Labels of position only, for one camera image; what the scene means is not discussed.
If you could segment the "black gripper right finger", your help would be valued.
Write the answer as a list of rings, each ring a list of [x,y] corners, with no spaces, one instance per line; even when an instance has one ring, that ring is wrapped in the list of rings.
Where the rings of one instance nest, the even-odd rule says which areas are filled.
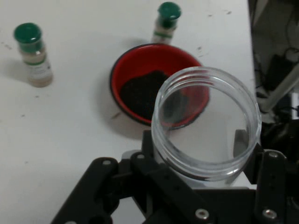
[[[252,224],[299,222],[299,165],[256,144],[244,173],[256,185]]]

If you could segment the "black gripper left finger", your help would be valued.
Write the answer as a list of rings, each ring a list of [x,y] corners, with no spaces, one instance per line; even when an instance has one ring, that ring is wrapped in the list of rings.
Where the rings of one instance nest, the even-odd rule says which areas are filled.
[[[147,224],[215,224],[207,203],[153,157],[151,132],[126,159],[95,159],[53,219],[55,224],[110,224],[120,200],[131,197]]]

